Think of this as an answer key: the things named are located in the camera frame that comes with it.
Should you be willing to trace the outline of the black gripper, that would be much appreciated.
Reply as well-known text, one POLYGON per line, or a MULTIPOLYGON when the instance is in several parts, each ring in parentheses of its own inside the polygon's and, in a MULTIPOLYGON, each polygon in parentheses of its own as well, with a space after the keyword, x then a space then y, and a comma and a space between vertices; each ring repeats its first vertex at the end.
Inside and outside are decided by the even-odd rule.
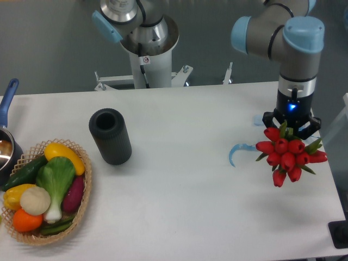
POLYGON ((277 128, 274 119, 281 125, 286 122, 288 128, 293 129, 293 134, 302 139, 308 139, 321 128, 321 118, 312 115, 313 94, 300 97, 300 92, 295 89, 290 95, 277 91, 276 107, 273 111, 263 114, 262 122, 266 128, 277 128))

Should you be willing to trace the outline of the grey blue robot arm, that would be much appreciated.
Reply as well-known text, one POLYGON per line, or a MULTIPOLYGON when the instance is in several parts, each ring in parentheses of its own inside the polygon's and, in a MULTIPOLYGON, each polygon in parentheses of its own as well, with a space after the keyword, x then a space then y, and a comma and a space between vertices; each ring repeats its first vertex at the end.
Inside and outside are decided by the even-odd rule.
MULTIPOLYGON (((234 49, 280 63, 276 107, 263 123, 286 123, 307 139, 321 127, 311 103, 324 47, 324 24, 309 12, 314 1, 265 1, 258 17, 239 18, 231 32, 234 49)), ((172 50, 179 32, 159 1, 101 1, 92 21, 108 41, 128 52, 137 89, 172 87, 172 50)))

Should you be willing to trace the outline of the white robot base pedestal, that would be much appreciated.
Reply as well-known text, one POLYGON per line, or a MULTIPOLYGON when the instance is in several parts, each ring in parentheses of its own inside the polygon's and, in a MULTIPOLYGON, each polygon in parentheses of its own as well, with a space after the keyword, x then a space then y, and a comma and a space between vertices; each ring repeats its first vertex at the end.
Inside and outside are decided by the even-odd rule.
POLYGON ((151 27, 139 26, 121 41, 129 54, 136 89, 168 88, 171 84, 172 50, 179 39, 175 21, 164 15, 151 27))

